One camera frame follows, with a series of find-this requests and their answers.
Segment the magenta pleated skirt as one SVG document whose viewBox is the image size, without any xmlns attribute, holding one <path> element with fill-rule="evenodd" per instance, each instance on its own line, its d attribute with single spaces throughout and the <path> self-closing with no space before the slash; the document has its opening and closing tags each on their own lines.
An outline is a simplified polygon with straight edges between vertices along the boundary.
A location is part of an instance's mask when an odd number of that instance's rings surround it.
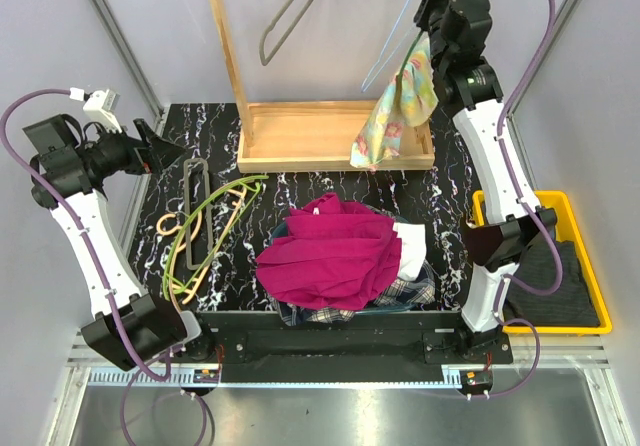
<svg viewBox="0 0 640 446">
<path fill-rule="evenodd" d="M 329 193 L 291 209 L 285 225 L 287 234 L 257 257 L 257 279 L 278 301 L 358 311 L 398 276 L 394 221 L 362 203 Z"/>
</svg>

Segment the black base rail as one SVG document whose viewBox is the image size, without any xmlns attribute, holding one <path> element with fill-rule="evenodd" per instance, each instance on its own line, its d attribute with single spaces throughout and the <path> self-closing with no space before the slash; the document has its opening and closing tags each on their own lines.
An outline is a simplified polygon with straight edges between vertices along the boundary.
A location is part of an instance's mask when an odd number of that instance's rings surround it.
<svg viewBox="0 0 640 446">
<path fill-rule="evenodd" d="M 202 369 L 222 366 L 229 387 L 435 387 L 454 368 L 509 365 L 508 336 L 472 336 L 460 314 L 359 313 L 346 323 L 287 326 L 273 312 L 200 313 L 203 334 L 178 354 Z"/>
</svg>

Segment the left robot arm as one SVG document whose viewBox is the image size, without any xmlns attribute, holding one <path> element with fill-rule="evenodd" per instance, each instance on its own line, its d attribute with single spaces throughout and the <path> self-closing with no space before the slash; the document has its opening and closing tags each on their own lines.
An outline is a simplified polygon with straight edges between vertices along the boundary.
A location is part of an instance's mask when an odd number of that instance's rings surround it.
<svg viewBox="0 0 640 446">
<path fill-rule="evenodd" d="M 162 172 L 184 151 L 145 120 L 135 120 L 134 126 L 138 135 L 131 137 L 101 120 L 94 141 L 67 114 L 25 127 L 37 152 L 30 165 L 43 176 L 33 183 L 32 196 L 50 211 L 80 264 L 93 317 L 81 329 L 89 347 L 123 371 L 178 345 L 190 359 L 203 362 L 215 352 L 214 335 L 193 313 L 144 291 L 110 225 L 105 179 L 118 172 Z"/>
</svg>

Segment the yellow plastic crate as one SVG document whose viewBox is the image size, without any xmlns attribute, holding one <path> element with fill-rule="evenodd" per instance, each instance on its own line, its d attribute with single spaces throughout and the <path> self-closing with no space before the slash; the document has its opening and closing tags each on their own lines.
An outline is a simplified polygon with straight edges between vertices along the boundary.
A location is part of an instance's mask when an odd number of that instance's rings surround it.
<svg viewBox="0 0 640 446">
<path fill-rule="evenodd" d="M 606 335 L 613 324 L 567 195 L 536 192 L 541 205 L 557 215 L 555 240 L 563 259 L 563 284 L 552 296 L 541 297 L 510 286 L 504 319 L 523 318 L 541 334 Z"/>
</svg>

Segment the white skirt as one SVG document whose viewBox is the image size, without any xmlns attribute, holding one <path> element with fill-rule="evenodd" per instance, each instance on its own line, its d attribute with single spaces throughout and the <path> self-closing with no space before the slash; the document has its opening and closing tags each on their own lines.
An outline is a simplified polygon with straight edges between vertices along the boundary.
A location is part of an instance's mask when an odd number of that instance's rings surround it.
<svg viewBox="0 0 640 446">
<path fill-rule="evenodd" d="M 415 281 L 427 255 L 425 225 L 395 222 L 393 230 L 402 243 L 398 277 Z"/>
</svg>

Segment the wooden clothes rack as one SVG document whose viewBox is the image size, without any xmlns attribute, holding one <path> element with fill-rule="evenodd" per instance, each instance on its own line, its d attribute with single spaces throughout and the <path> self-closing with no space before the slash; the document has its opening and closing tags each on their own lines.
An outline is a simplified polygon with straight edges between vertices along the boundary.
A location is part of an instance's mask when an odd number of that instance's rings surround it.
<svg viewBox="0 0 640 446">
<path fill-rule="evenodd" d="M 365 93 L 360 85 L 405 0 L 316 0 L 272 62 L 261 33 L 284 0 L 208 0 L 240 118 L 244 173 L 347 171 L 351 146 L 413 38 Z"/>
</svg>

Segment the grey hanger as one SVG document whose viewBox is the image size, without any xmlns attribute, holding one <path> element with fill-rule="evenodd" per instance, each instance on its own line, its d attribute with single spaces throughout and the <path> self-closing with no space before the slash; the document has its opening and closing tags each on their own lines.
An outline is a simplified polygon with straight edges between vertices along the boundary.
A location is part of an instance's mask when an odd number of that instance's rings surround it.
<svg viewBox="0 0 640 446">
<path fill-rule="evenodd" d="M 194 201 L 199 198 L 199 193 L 202 193 L 204 199 L 207 199 L 212 193 L 208 162 L 203 158 L 186 159 L 183 163 L 183 201 L 187 217 L 192 214 L 192 207 Z M 203 233 L 206 238 L 207 248 L 212 249 L 214 236 L 211 205 L 205 206 L 197 212 L 196 218 L 187 227 L 185 237 L 186 266 L 193 272 L 199 267 L 194 256 L 193 246 L 200 233 Z"/>
<path fill-rule="evenodd" d="M 315 1 L 284 0 L 263 29 L 259 39 L 258 56 L 263 67 L 272 62 Z"/>
</svg>

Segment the dark green hanger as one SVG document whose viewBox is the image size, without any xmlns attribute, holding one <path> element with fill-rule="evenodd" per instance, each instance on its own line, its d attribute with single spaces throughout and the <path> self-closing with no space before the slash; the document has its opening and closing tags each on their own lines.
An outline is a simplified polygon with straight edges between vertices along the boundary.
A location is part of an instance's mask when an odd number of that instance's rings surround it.
<svg viewBox="0 0 640 446">
<path fill-rule="evenodd" d="M 393 105 L 408 125 L 425 122 L 437 105 L 430 66 L 429 38 L 419 32 L 396 76 Z"/>
</svg>

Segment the lime green hanger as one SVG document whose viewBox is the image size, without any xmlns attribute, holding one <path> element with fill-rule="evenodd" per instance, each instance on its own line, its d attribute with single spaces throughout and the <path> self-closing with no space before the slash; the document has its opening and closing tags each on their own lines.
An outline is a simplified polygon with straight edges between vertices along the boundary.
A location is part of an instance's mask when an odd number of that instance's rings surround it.
<svg viewBox="0 0 640 446">
<path fill-rule="evenodd" d="M 182 307 L 195 298 L 212 264 L 218 260 L 224 241 L 254 200 L 263 192 L 264 182 L 268 178 L 267 174 L 241 177 L 210 193 L 194 212 L 183 211 L 182 223 L 177 220 L 177 212 L 167 212 L 156 222 L 158 235 L 173 238 L 162 273 L 162 295 L 177 312 L 182 312 Z M 230 206 L 227 206 L 230 216 L 222 231 L 216 235 L 212 218 L 214 203 L 224 196 L 232 197 Z M 175 277 L 178 256 L 181 252 L 188 252 L 191 242 L 197 238 L 205 226 L 209 228 L 207 233 L 213 237 L 212 243 L 208 246 L 207 255 L 195 266 L 192 275 L 187 280 L 181 281 Z"/>
</svg>

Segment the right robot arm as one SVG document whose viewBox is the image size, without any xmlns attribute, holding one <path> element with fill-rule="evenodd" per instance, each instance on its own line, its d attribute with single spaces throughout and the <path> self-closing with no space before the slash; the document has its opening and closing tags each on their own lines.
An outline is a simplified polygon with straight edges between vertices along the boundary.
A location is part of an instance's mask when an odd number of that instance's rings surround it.
<svg viewBox="0 0 640 446">
<path fill-rule="evenodd" d="M 452 338 L 457 356 L 472 363 L 498 343 L 521 257 L 537 239 L 551 238 L 557 216 L 528 184 L 504 124 L 502 88 L 484 57 L 490 0 L 421 0 L 414 22 L 429 36 L 439 104 L 461 134 L 484 194 L 484 225 L 462 227 L 473 271 L 463 323 Z"/>
</svg>

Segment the floral pastel garment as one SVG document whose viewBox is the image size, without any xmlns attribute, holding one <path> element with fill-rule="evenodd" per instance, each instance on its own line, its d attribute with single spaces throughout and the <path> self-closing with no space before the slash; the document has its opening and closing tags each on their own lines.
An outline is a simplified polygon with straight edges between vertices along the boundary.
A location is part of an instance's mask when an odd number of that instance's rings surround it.
<svg viewBox="0 0 640 446">
<path fill-rule="evenodd" d="M 375 170 L 400 157 L 404 133 L 427 123 L 437 105 L 430 41 L 420 32 L 354 139 L 349 164 Z"/>
</svg>

